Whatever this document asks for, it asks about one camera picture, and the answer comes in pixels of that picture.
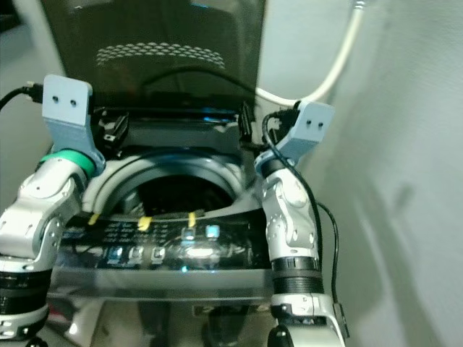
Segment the dark tinted washer lid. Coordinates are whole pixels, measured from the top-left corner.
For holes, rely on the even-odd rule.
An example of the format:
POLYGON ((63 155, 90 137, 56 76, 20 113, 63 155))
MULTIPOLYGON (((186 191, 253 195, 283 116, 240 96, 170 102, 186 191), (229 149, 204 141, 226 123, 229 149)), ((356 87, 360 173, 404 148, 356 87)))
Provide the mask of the dark tinted washer lid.
POLYGON ((63 70, 98 107, 255 102, 268 0, 40 0, 63 70))

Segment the black washer control panel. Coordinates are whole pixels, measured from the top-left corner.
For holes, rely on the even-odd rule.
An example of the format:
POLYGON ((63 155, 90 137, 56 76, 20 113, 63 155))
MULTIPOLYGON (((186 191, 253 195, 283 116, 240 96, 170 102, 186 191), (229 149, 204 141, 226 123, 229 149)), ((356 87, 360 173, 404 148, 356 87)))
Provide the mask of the black washer control panel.
POLYGON ((141 217, 76 217, 57 252, 57 267, 162 271, 268 269, 271 261, 265 236, 266 220, 259 211, 225 217, 152 217, 147 231, 138 231, 141 217))

